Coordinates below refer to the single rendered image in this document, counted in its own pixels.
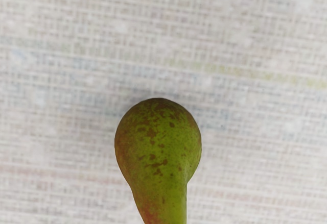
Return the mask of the green speckled pear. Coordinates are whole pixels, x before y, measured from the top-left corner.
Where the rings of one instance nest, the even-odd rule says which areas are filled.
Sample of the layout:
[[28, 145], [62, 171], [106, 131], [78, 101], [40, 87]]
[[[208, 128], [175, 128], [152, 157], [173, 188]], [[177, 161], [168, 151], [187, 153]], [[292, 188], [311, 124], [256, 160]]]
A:
[[187, 185], [202, 153], [191, 113], [166, 98], [141, 101], [119, 122], [114, 149], [144, 224], [186, 224]]

